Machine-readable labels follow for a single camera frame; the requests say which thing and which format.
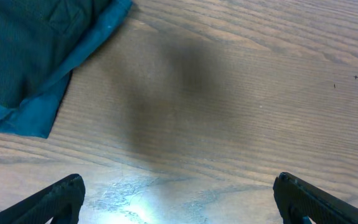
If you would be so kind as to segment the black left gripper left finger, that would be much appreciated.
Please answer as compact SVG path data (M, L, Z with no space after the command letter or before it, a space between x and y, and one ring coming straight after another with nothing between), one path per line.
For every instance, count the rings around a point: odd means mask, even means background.
M0 224L77 224L85 198L79 174L54 184L0 212Z

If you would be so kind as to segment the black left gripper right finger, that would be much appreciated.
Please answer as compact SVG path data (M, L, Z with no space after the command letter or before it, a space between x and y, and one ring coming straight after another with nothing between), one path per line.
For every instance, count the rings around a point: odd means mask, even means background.
M284 224L358 224L358 208L288 172L275 179L273 191Z

